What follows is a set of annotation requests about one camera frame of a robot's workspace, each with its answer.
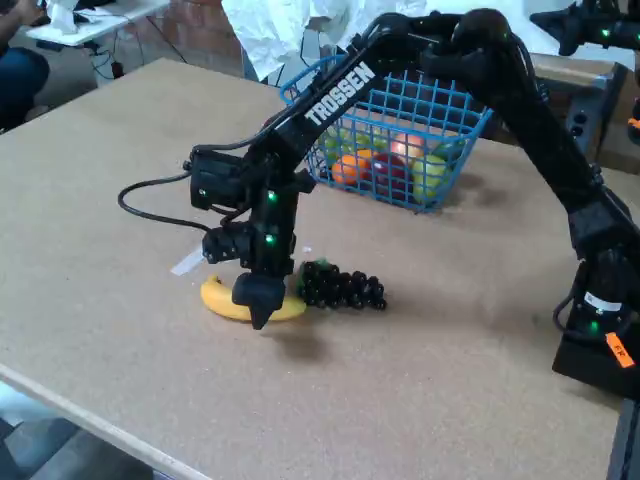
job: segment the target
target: person's leg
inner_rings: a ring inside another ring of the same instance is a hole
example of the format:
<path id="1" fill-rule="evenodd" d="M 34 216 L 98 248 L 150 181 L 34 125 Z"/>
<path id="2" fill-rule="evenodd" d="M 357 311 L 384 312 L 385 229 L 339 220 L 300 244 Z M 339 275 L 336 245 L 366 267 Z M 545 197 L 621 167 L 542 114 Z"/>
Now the person's leg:
<path id="1" fill-rule="evenodd" d="M 0 57 L 0 128 L 14 128 L 24 121 L 48 77 L 47 60 L 31 50 L 10 48 Z"/>

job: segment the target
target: small white label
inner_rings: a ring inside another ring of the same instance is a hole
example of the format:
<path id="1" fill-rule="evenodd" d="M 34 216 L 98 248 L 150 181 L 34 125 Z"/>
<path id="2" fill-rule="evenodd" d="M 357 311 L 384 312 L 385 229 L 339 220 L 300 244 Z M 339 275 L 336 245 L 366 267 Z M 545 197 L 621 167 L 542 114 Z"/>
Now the small white label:
<path id="1" fill-rule="evenodd" d="M 621 303 L 607 302 L 589 292 L 585 293 L 584 301 L 591 305 L 593 308 L 597 308 L 604 312 L 619 312 L 622 308 Z"/>
<path id="2" fill-rule="evenodd" d="M 196 268 L 196 266 L 204 260 L 202 256 L 202 247 L 196 248 L 189 255 L 184 257 L 180 263 L 178 263 L 175 267 L 171 269 L 171 273 L 177 276 L 184 275 L 185 273 L 189 273 L 191 270 Z"/>

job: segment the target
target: green apple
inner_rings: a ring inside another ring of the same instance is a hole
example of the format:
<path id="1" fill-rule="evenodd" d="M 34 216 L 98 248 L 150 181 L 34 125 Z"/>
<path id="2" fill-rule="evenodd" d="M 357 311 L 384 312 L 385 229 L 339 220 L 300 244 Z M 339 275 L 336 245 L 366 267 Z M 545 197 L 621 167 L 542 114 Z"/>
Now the green apple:
<path id="1" fill-rule="evenodd" d="M 438 187 L 446 182 L 450 175 L 447 161 L 435 155 L 416 158 L 412 172 L 413 198 L 422 205 L 435 197 Z"/>

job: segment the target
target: white desk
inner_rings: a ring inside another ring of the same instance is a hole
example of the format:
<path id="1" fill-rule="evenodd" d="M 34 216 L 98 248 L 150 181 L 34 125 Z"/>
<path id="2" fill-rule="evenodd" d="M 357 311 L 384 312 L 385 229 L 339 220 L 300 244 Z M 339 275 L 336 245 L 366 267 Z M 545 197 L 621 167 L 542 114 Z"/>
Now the white desk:
<path id="1" fill-rule="evenodd" d="M 64 34 L 51 25 L 25 29 L 24 34 L 34 40 L 56 43 L 67 47 L 82 46 L 89 41 L 99 45 L 91 57 L 98 86 L 108 83 L 111 77 L 111 56 L 100 39 L 128 23 L 144 18 L 169 6 L 170 0 L 116 0 L 116 3 L 96 7 L 95 10 L 80 10 L 78 13 L 89 19 L 89 23 L 78 25 L 78 31 Z"/>
<path id="2" fill-rule="evenodd" d="M 139 18 L 146 17 L 169 5 L 169 0 L 116 0 L 116 3 L 96 7 L 95 10 L 80 10 L 90 23 L 78 25 L 74 34 L 63 34 L 58 29 L 45 25 L 31 28 L 25 35 L 34 40 L 43 40 L 68 47 L 77 47 L 91 40 L 122 28 Z"/>

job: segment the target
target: banana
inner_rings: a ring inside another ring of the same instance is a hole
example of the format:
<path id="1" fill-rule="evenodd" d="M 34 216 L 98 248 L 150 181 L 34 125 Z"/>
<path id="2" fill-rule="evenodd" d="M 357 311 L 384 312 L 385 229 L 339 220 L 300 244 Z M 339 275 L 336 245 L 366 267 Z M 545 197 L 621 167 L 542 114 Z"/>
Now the banana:
<path id="1" fill-rule="evenodd" d="M 231 301 L 231 289 L 224 285 L 217 275 L 211 275 L 200 287 L 200 296 L 209 310 L 233 320 L 251 321 L 248 307 Z M 282 308 L 273 312 L 270 322 L 289 320 L 302 315 L 307 305 L 299 298 L 285 297 Z"/>

